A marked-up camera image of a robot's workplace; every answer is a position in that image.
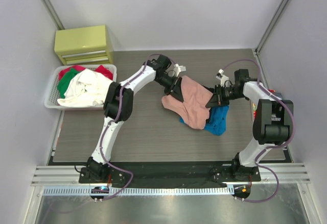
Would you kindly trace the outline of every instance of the yellow drawer cabinet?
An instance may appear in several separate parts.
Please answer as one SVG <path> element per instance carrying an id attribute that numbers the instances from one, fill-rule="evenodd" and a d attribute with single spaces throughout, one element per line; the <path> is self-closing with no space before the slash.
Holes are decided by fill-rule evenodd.
<path id="1" fill-rule="evenodd" d="M 63 65 L 113 64 L 112 51 L 106 25 L 56 32 L 55 53 Z"/>

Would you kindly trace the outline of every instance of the white plastic basket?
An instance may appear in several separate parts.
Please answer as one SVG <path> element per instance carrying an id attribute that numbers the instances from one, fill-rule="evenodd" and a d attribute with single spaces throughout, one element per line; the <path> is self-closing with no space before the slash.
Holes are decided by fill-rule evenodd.
<path id="1" fill-rule="evenodd" d="M 113 74 L 113 81 L 116 81 L 117 78 L 117 68 L 112 64 L 102 64 L 106 69 L 108 69 Z M 90 70 L 96 70 L 100 65 L 80 65 Z M 60 66 L 57 67 L 53 76 L 51 77 L 50 82 L 48 83 L 48 87 L 45 92 L 45 100 L 44 105 L 47 108 L 56 108 L 59 110 L 92 110 L 92 109 L 102 109 L 103 105 L 96 105 L 94 107 L 88 108 L 68 108 L 58 104 L 57 99 L 60 98 L 59 90 L 57 89 L 57 85 L 59 83 L 58 74 L 60 71 L 72 66 Z"/>

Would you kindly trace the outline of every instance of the fabric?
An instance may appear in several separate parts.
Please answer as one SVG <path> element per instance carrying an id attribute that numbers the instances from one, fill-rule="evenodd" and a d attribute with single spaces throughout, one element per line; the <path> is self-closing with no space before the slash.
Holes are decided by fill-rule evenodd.
<path id="1" fill-rule="evenodd" d="M 100 65 L 95 72 L 99 72 L 102 73 L 103 76 L 107 77 L 110 80 L 113 80 L 113 74 L 112 72 L 110 72 L 107 68 L 105 68 L 104 66 Z"/>
<path id="2" fill-rule="evenodd" d="M 179 114 L 191 128 L 204 129 L 205 121 L 209 118 L 209 109 L 205 105 L 211 99 L 212 92 L 187 76 L 182 78 L 181 92 L 184 102 L 166 95 L 161 99 L 163 107 Z"/>
<path id="3" fill-rule="evenodd" d="M 65 73 L 65 75 L 60 79 L 57 89 L 59 90 L 60 97 L 65 98 L 65 92 L 68 89 L 69 83 L 71 80 L 78 74 L 78 71 L 74 68 L 70 68 L 68 72 Z"/>
<path id="4" fill-rule="evenodd" d="M 64 94 L 65 99 L 58 99 L 58 104 L 70 108 L 86 108 L 104 104 L 111 83 L 112 80 L 101 73 L 85 69 L 71 80 Z"/>
<path id="5" fill-rule="evenodd" d="M 211 108 L 211 116 L 204 129 L 217 136 L 224 134 L 226 131 L 226 116 L 228 109 L 229 106 Z"/>
<path id="6" fill-rule="evenodd" d="M 58 73 L 58 79 L 61 80 L 62 77 L 63 77 L 67 72 L 69 72 L 69 70 L 70 70 L 71 68 L 75 69 L 77 72 L 81 72 L 81 71 L 83 71 L 83 70 L 85 69 L 85 67 L 82 67 L 82 66 L 79 66 L 79 65 L 74 65 L 74 66 L 72 66 L 72 67 L 68 67 L 68 68 L 66 68 L 66 69 L 64 69 L 64 70 L 62 70 L 62 71 L 60 71 L 60 72 Z"/>

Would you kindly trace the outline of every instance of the drawer handle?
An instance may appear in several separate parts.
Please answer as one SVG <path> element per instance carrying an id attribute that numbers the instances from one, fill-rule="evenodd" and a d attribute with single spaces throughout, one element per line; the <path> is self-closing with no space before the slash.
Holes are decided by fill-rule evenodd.
<path id="1" fill-rule="evenodd" d="M 93 59 L 93 60 L 74 60 L 74 61 L 67 61 L 67 65 L 72 65 L 72 64 L 80 64 L 80 63 L 86 63 L 86 62 L 100 62 L 100 61 L 107 61 L 108 58 L 101 58 L 101 59 Z"/>
<path id="2" fill-rule="evenodd" d="M 92 54 L 99 54 L 99 53 L 106 53 L 106 51 L 85 52 L 85 53 L 77 53 L 77 54 L 71 54 L 71 55 L 64 55 L 64 56 L 62 56 L 62 58 L 67 58 L 67 57 L 79 57 L 79 56 L 92 55 Z"/>

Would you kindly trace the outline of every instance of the white cloth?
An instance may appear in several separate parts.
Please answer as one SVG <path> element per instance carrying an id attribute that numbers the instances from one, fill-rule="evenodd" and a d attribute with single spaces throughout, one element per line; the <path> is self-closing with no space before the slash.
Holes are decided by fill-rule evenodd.
<path id="1" fill-rule="evenodd" d="M 61 106 L 86 108 L 104 104 L 112 80 L 99 72 L 85 69 L 69 83 L 65 98 L 58 99 Z"/>

